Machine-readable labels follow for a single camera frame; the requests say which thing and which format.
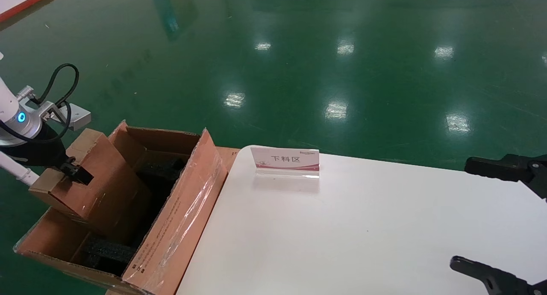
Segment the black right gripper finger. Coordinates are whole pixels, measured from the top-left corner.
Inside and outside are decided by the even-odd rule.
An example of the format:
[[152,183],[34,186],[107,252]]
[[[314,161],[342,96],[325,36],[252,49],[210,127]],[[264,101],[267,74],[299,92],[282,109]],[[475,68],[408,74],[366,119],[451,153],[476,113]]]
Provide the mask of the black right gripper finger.
[[545,295],[547,293],[547,280],[531,285],[510,272],[461,256],[451,258],[450,268],[482,282],[489,295]]
[[507,154],[500,160],[469,157],[465,172],[502,181],[522,182],[542,200],[547,198],[547,155],[527,157]]

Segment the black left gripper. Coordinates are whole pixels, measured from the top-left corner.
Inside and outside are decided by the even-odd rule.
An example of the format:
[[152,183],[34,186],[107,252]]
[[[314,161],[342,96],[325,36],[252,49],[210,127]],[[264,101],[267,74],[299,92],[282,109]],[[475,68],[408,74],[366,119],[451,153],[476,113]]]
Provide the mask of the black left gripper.
[[60,167],[60,171],[71,181],[88,185],[94,179],[84,167],[76,164],[75,157],[66,154],[62,141],[52,143],[24,143],[15,147],[0,147],[13,160],[24,166]]

